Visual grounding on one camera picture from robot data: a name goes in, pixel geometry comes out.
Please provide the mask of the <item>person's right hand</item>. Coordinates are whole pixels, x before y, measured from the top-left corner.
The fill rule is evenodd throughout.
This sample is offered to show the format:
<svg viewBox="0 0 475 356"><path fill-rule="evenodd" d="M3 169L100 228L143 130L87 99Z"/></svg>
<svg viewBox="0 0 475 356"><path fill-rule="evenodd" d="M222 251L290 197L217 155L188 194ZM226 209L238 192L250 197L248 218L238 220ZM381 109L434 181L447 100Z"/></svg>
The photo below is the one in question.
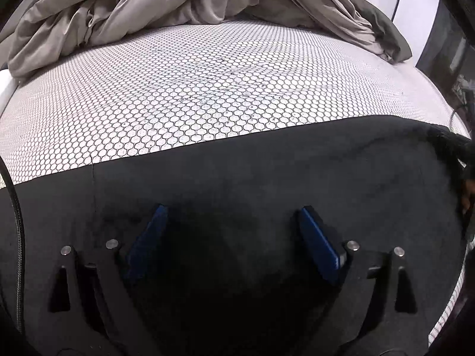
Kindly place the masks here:
<svg viewBox="0 0 475 356"><path fill-rule="evenodd" d="M474 195L475 195L475 180L474 179L465 180L465 193L461 199L464 214L473 205L474 201L472 200L472 198L474 197Z"/></svg>

